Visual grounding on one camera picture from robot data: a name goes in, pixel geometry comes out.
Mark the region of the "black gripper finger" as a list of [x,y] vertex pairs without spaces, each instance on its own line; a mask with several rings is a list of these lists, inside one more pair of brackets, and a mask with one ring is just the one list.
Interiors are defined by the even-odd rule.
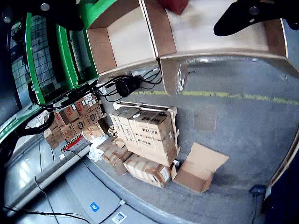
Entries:
[[216,36],[233,35],[253,24],[285,19],[293,30],[299,29],[297,0],[238,0],[233,2],[214,26]]
[[40,15],[65,29],[81,31],[84,23],[74,0],[2,0],[0,22],[12,25],[27,13]]

